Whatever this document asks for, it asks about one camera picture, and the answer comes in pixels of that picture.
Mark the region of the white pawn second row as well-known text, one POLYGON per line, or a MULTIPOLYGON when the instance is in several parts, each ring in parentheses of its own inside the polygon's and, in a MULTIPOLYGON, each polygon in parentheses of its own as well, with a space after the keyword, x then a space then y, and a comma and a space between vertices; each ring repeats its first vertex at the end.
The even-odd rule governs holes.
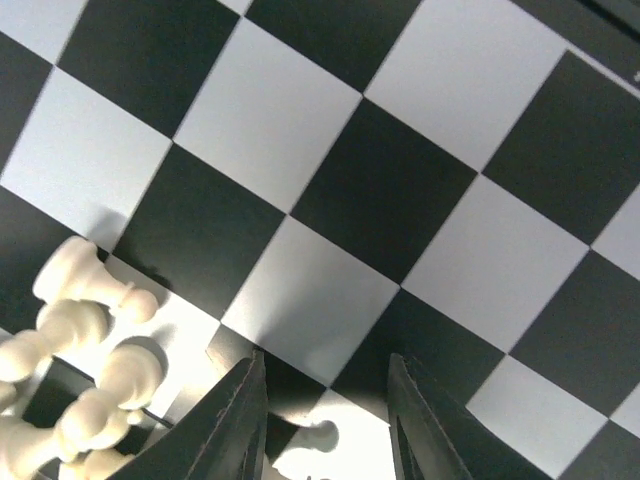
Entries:
POLYGON ((270 467, 280 479, 327 479, 328 467, 321 463, 339 443, 337 425, 330 420, 287 425, 294 431, 274 455, 268 455, 270 467))

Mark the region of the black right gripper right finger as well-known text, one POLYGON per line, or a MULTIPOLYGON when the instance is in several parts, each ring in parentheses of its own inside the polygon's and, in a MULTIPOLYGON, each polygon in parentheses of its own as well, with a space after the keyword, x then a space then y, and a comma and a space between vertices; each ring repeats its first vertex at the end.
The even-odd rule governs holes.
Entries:
POLYGON ((389 359, 387 406, 397 479, 543 479, 435 380, 389 359))

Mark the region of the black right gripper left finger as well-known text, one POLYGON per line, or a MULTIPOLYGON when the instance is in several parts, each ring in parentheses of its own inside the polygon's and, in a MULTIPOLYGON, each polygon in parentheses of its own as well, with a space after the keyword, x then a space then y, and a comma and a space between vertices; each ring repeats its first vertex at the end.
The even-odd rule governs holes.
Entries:
POLYGON ((260 479, 268 398, 264 354, 240 360, 172 429, 111 477, 260 479))

